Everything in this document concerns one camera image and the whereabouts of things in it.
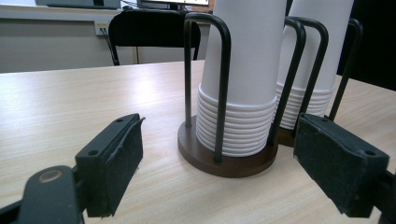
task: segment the chair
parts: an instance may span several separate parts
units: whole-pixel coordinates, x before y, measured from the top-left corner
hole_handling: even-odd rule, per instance
[[[108,27],[110,51],[114,65],[120,65],[118,47],[184,48],[184,18],[187,12],[172,10],[133,9],[115,16]],[[198,57],[201,31],[191,26],[193,59]]]

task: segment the stack of cups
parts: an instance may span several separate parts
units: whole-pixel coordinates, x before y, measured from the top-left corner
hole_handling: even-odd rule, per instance
[[[217,0],[214,15],[227,24],[232,53],[223,155],[260,152],[276,107],[276,80],[287,0]],[[221,39],[211,27],[199,87],[197,138],[215,149],[219,102]]]
[[[334,90],[334,80],[344,44],[353,0],[293,0],[290,16],[303,17],[321,22],[329,33],[329,44],[318,80],[307,108],[307,113],[323,117]],[[290,97],[280,127],[293,129],[304,97],[312,66],[317,56],[320,35],[314,28],[305,27],[306,43]],[[289,70],[296,41],[295,31],[286,27],[283,33],[280,53],[279,76],[276,95],[280,96]]]

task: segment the brown wooden base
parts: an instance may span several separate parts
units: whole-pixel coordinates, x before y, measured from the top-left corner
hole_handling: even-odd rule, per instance
[[[205,148],[195,135],[196,116],[192,117],[192,127],[181,124],[177,133],[178,150],[191,165],[212,175],[238,178],[256,175],[272,165],[277,153],[277,143],[248,157],[223,156],[221,163],[213,161],[214,152]]]
[[[277,142],[280,145],[287,147],[294,147],[294,136],[293,130],[279,128],[279,132],[277,133]]]

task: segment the table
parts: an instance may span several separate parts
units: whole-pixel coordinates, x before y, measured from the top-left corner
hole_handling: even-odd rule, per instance
[[[204,61],[192,64],[192,112]],[[114,217],[87,223],[376,223],[340,215],[279,146],[274,164],[246,178],[203,173],[177,149],[184,121],[183,63],[0,74],[0,207],[34,173],[74,166],[112,120],[139,113],[144,158]],[[396,92],[350,80],[335,122],[390,155],[396,170]]]

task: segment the power outlet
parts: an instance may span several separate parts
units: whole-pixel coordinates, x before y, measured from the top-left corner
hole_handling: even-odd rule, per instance
[[[108,34],[108,21],[96,21],[95,22],[95,32],[97,35],[103,35],[101,29],[105,29],[105,34]]]

